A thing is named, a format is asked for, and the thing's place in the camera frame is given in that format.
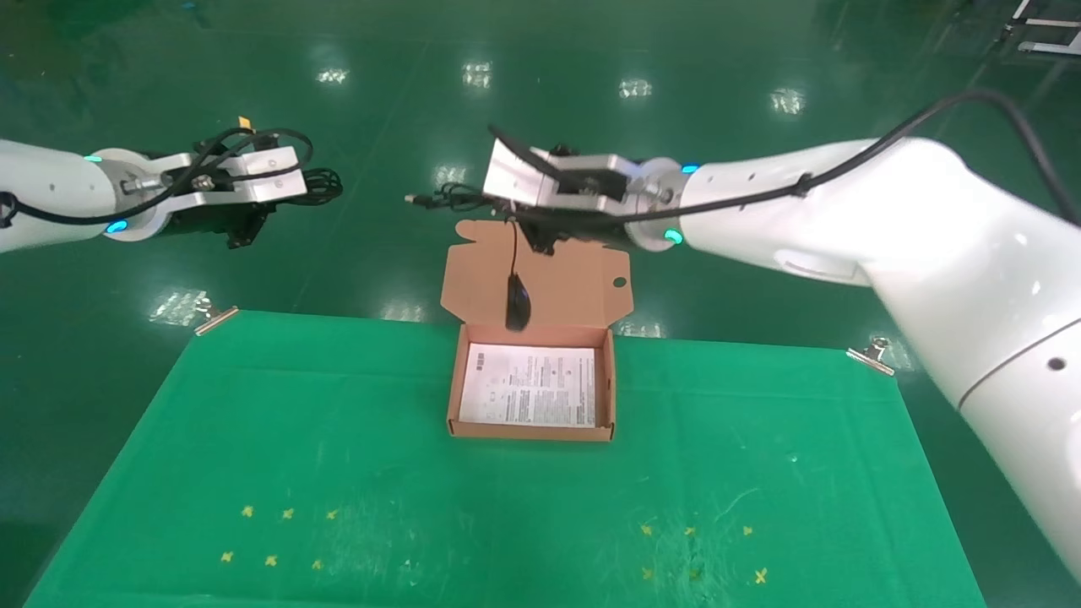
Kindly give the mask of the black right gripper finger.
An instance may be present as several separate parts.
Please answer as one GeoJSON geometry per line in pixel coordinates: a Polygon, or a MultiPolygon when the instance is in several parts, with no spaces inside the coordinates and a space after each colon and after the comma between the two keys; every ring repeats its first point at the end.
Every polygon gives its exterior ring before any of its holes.
{"type": "Polygon", "coordinates": [[[506,220],[512,220],[522,232],[530,251],[552,257],[557,243],[557,219],[549,211],[507,211],[506,220]]]}

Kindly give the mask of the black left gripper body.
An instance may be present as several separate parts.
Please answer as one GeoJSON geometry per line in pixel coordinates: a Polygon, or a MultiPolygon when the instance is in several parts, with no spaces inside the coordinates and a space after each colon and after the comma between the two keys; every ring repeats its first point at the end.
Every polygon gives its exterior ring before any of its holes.
{"type": "Polygon", "coordinates": [[[188,210],[181,210],[166,221],[165,236],[186,234],[221,234],[226,237],[226,222],[231,214],[231,207],[271,207],[272,203],[244,204],[199,204],[188,210]]]}

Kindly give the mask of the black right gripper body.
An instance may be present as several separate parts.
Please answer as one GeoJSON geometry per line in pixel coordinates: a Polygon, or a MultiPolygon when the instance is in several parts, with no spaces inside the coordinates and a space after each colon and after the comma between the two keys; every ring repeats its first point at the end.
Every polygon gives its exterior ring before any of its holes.
{"type": "Polygon", "coordinates": [[[605,213],[595,211],[549,211],[557,219],[557,242],[580,240],[620,250],[630,249],[625,225],[605,220],[605,213]]]}

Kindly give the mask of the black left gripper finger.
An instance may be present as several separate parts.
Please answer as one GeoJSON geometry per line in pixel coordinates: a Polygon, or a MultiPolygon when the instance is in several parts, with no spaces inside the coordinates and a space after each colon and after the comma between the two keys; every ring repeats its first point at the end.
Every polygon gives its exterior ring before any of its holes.
{"type": "Polygon", "coordinates": [[[266,220],[273,214],[271,207],[231,207],[229,211],[226,222],[228,247],[248,247],[254,243],[266,220]]]}

